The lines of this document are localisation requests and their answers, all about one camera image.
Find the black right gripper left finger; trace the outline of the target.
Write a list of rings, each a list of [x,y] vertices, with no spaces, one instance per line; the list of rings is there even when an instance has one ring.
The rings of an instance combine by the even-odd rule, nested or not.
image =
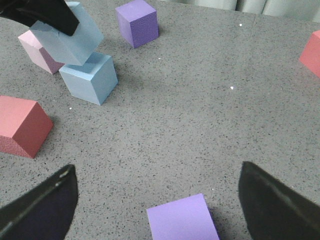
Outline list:
[[[0,209],[2,240],[63,240],[78,204],[76,168],[67,164]]]

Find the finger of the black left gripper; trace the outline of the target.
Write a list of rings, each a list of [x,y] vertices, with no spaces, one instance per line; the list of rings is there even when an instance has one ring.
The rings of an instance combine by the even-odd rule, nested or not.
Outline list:
[[[31,27],[36,21],[72,36],[79,20],[64,0],[2,0],[0,16]]]

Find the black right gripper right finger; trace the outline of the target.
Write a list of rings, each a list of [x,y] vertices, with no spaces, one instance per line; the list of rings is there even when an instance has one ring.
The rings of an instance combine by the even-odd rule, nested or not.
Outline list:
[[[256,164],[242,164],[238,196],[254,240],[318,240],[320,207]]]

